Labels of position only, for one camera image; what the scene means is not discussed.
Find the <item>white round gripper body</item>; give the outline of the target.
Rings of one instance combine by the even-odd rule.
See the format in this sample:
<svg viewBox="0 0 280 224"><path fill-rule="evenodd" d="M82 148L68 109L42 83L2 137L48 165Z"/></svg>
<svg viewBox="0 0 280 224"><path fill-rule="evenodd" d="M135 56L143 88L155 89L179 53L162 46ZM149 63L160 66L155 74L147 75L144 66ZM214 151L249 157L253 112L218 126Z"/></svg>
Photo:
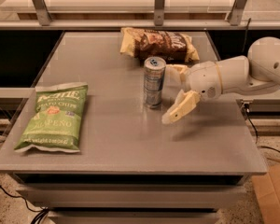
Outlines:
<svg viewBox="0 0 280 224"><path fill-rule="evenodd" d="M193 65L185 77L187 91L196 91L202 101L218 98L222 93L222 81L216 63L205 62Z"/></svg>

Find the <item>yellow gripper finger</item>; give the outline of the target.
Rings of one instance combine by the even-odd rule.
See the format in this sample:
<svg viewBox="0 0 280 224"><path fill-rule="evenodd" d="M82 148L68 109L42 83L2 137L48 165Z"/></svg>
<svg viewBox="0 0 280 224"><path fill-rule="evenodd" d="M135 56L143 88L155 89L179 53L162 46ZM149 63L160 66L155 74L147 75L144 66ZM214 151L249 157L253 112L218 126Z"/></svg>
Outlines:
<svg viewBox="0 0 280 224"><path fill-rule="evenodd" d="M200 94L196 91L181 90L175 98L174 104L162 116L163 124L171 124L185 117L194 110L200 102Z"/></svg>
<svg viewBox="0 0 280 224"><path fill-rule="evenodd" d="M184 87L186 85L186 77L189 68L184 64L167 64L166 65L166 77L170 81L174 81L176 84Z"/></svg>

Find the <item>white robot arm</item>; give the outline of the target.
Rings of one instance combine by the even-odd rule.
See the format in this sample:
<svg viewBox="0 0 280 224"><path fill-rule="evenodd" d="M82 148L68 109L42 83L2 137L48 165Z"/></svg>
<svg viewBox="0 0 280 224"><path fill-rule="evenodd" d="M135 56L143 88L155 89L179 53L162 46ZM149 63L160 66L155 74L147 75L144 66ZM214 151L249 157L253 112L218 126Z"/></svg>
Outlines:
<svg viewBox="0 0 280 224"><path fill-rule="evenodd" d="M261 95L280 89L280 39L260 38L246 56L197 63L192 67L168 64L166 71L182 86L174 104L162 116L164 124L171 124L185 117L199 102L225 93Z"/></svg>

